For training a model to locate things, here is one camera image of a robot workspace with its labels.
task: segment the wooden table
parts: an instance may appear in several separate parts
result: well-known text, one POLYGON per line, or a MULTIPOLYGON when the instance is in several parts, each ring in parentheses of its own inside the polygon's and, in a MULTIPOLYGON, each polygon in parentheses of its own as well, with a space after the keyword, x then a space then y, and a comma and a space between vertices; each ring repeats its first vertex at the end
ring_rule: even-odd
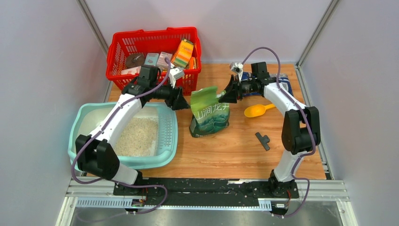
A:
MULTIPOLYGON (((270 73, 277 73, 277 65, 268 65, 270 73)), ((250 65, 244 66, 250 72, 250 65)), ((291 81, 295 98, 303 102, 301 89, 293 65, 282 65, 291 81)), ((217 86, 222 91, 230 80, 228 64, 202 66, 197 89, 217 86)), ((120 90, 114 85, 109 101, 117 101, 120 90)), ((178 146, 174 159, 166 166, 142 170, 144 177, 164 178, 268 178, 280 161, 284 150, 281 142, 283 116, 275 108, 256 118, 244 116, 252 105, 270 104, 263 97, 246 97, 237 104, 230 104, 230 126, 214 135, 193 138, 189 132, 192 113, 190 109, 176 111, 179 127, 178 146), (270 138, 270 150, 265 151, 255 133, 270 138)), ((309 179, 326 179, 319 152, 306 157, 296 174, 309 179)))

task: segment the red basket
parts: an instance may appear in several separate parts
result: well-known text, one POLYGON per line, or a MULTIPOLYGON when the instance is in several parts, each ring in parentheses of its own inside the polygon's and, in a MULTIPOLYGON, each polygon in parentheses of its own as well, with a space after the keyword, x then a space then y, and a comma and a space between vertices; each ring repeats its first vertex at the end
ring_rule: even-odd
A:
POLYGON ((176 86, 183 88, 184 95, 191 95, 197 88, 198 74, 201 72, 201 43, 195 27, 167 28, 163 31, 138 30, 134 32, 118 32, 113 35, 112 44, 107 56, 107 79, 113 81, 119 89, 123 89, 138 74, 120 72, 125 67, 125 60, 132 53, 176 52, 180 41, 188 39, 194 43, 192 56, 197 60, 197 68, 184 70, 184 77, 176 81, 176 86))

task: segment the plastic scoop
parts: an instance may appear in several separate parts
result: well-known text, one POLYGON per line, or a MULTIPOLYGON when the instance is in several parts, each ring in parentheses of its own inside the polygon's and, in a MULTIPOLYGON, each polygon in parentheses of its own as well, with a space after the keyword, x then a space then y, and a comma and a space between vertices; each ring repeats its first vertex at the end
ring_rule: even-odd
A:
POLYGON ((270 105, 254 105, 247 107, 244 111, 244 115, 248 118, 257 117, 263 115, 267 110, 275 108, 274 104, 270 105))

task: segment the robotic arm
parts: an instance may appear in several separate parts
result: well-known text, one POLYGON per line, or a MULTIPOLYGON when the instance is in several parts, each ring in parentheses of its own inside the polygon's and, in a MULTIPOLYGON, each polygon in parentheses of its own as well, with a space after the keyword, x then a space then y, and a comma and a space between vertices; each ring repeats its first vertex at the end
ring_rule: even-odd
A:
MULTIPOLYGON (((180 68, 170 70, 170 76, 184 74, 180 68)), ((142 107, 151 99, 163 99, 172 110, 190 108, 183 97, 182 88, 174 85, 163 85, 155 92, 138 99, 135 96, 143 94, 158 85, 160 69, 153 66, 142 66, 138 77, 134 78, 122 90, 118 102, 107 115, 107 117, 89 135, 79 135, 75 141, 76 150, 80 150, 93 136, 100 133, 91 142, 77 160, 78 168, 94 174, 98 177, 123 182, 129 185, 134 184, 138 172, 120 163, 112 147, 115 147, 122 131, 138 113, 142 107)))
MULTIPOLYGON (((252 74, 247 81, 240 80, 242 64, 232 63, 230 68, 237 75, 231 75, 230 82, 225 88, 226 94, 219 99, 220 103, 237 103, 246 93, 257 92, 270 100, 284 115, 281 140, 285 151, 278 166, 272 170, 269 178, 270 192, 277 197, 285 195, 286 190, 294 183, 293 175, 302 162, 301 155, 312 150, 311 138, 306 128, 300 127, 304 123, 303 117, 292 101, 277 87, 276 78, 267 72, 265 62, 251 64, 252 74)), ((310 124, 316 145, 320 143, 319 111, 316 107, 307 107, 290 97, 304 110, 310 124)))

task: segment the green bag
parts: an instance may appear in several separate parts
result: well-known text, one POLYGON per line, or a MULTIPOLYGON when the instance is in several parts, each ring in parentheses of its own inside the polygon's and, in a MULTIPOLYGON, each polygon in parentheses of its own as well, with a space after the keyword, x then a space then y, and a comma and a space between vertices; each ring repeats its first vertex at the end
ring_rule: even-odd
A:
POLYGON ((192 137, 203 137, 217 133, 229 126, 230 108, 228 103, 219 103, 226 93, 216 95, 217 87, 211 86, 191 93, 192 137))

